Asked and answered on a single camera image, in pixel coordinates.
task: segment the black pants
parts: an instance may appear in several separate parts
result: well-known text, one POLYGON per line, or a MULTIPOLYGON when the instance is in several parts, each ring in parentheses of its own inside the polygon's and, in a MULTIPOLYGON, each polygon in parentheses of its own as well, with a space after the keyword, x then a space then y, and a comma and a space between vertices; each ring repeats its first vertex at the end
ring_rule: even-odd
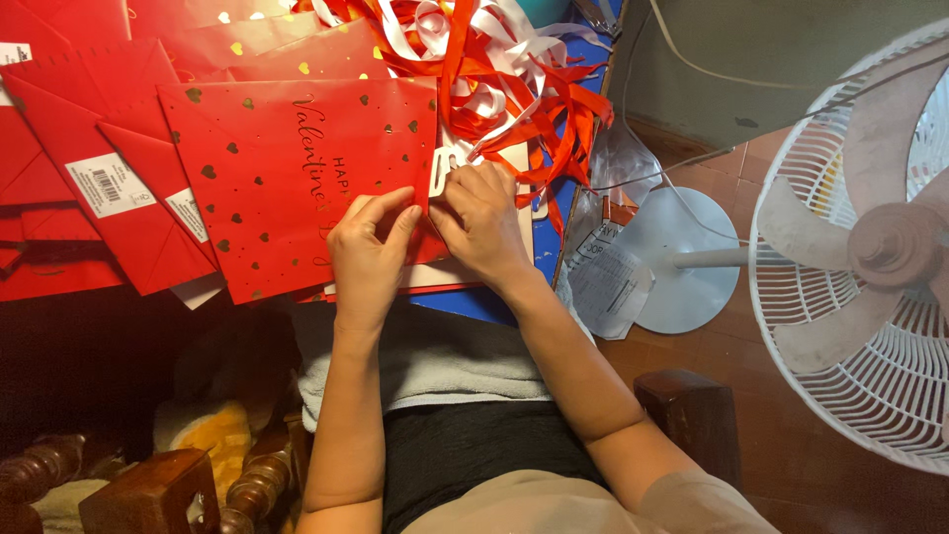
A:
POLYGON ((477 402, 391 411, 385 426, 382 532, 518 469, 609 489, 553 402, 477 402))

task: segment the fan motor hub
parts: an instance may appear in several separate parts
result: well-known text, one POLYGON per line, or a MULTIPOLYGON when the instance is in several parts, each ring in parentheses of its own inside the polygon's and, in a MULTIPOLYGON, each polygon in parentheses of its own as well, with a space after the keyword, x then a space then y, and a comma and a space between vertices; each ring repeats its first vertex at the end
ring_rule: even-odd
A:
POLYGON ((943 226, 940 215, 925 206, 875 207, 850 232, 850 264, 863 279, 878 286, 908 287, 925 281, 939 267, 943 226))

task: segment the blue table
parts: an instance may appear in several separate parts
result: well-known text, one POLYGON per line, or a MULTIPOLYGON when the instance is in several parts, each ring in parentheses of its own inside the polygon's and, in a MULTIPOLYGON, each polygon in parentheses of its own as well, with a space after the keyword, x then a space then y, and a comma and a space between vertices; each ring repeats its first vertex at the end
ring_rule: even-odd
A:
MULTIPOLYGON (((623 0, 609 0, 609 5, 613 12, 619 14, 623 5, 623 0)), ((569 22, 576 22, 589 26, 586 20, 573 6, 568 11, 569 22)), ((567 43, 568 55, 570 57, 581 57, 585 59, 578 65, 593 65, 609 59, 609 52, 603 48, 594 47, 583 39, 568 36, 564 39, 567 43)), ((603 35, 600 41, 610 45, 609 39, 603 35)), ((605 68, 596 71, 600 76, 591 80, 584 80, 580 85, 595 92, 600 93, 603 88, 603 75, 605 68)), ((557 199, 561 213, 564 215, 565 224, 570 207, 573 204, 573 194, 577 188, 577 182, 566 177, 560 177, 550 185, 550 192, 557 199)), ((533 223, 534 238, 534 265, 544 273, 548 282, 553 281, 553 274, 557 269, 557 260, 560 257, 560 237, 553 230, 549 219, 536 220, 533 223)), ((440 293, 430 293, 427 295, 405 296, 410 302, 433 308, 453 314, 466 315, 476 319, 491 321, 495 323, 514 325, 514 317, 508 306, 493 291, 486 287, 476 287, 470 289, 459 289, 445 291, 440 293)))

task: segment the fan base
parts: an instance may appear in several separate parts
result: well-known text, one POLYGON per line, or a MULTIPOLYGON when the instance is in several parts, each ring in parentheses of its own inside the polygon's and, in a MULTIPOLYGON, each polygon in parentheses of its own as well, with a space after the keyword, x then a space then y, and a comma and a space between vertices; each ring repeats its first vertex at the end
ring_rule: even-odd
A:
POLYGON ((694 189, 678 190, 702 223, 735 238, 698 226, 668 187, 646 196, 616 244, 642 259, 656 277, 636 324, 659 334, 681 334, 709 322, 725 307, 738 282, 738 267, 678 269, 672 264, 676 253, 738 246, 735 227, 717 202, 694 189))

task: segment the person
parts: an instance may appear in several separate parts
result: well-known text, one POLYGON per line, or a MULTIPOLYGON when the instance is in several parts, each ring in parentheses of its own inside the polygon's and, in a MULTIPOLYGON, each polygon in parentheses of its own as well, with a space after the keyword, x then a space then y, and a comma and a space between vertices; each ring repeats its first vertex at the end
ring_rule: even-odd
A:
POLYGON ((358 197, 327 239, 337 309, 297 532, 776 532, 650 421, 530 262, 514 194, 503 166, 466 165, 448 175, 429 217, 452 255, 511 308, 556 406, 426 407, 392 438, 395 457, 414 464, 387 465, 379 338, 421 209, 404 207, 411 187, 358 197), (387 509, 394 501, 400 510, 387 509))

